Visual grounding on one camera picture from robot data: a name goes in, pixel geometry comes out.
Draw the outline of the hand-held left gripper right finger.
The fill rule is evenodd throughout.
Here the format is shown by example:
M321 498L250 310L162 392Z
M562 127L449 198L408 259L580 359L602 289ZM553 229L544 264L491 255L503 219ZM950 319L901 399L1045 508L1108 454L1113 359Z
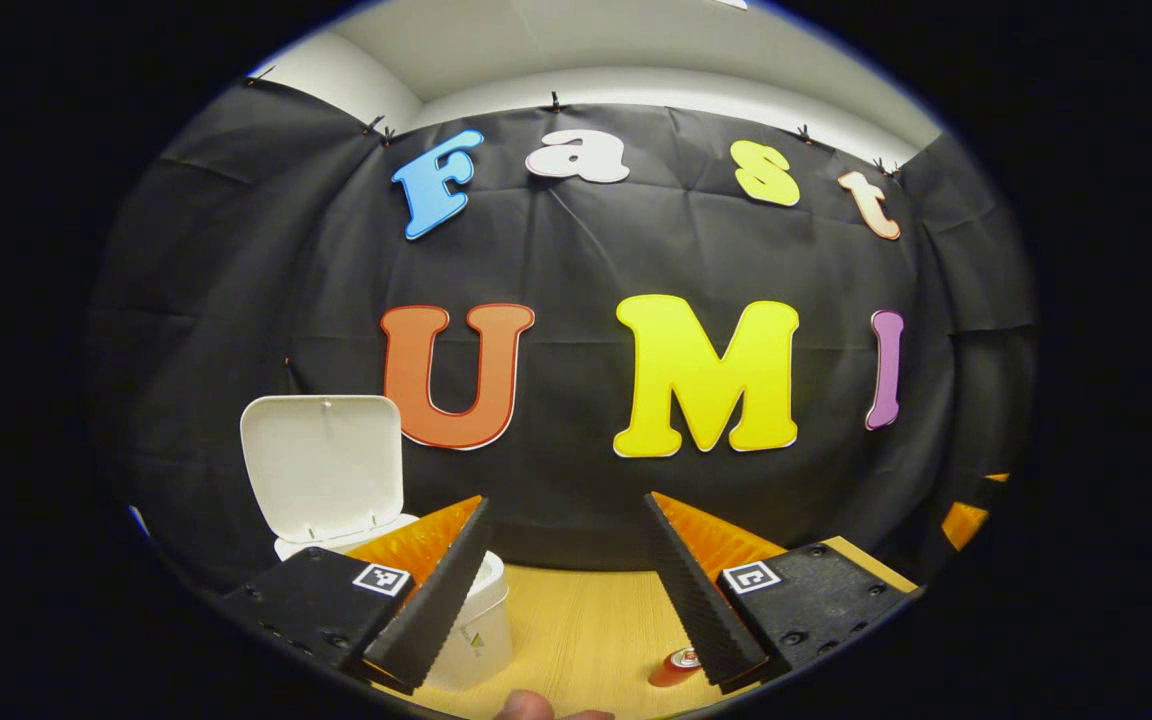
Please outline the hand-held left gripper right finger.
M653 569L723 694L803 676L922 597L840 537L788 550L655 491L644 518Z

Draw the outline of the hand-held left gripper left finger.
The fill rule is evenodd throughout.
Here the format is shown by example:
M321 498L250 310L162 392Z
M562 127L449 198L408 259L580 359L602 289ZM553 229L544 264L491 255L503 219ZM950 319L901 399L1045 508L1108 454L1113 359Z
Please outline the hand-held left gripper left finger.
M223 596L238 626L324 670L414 694L429 679L492 541L468 497L361 546L310 547Z

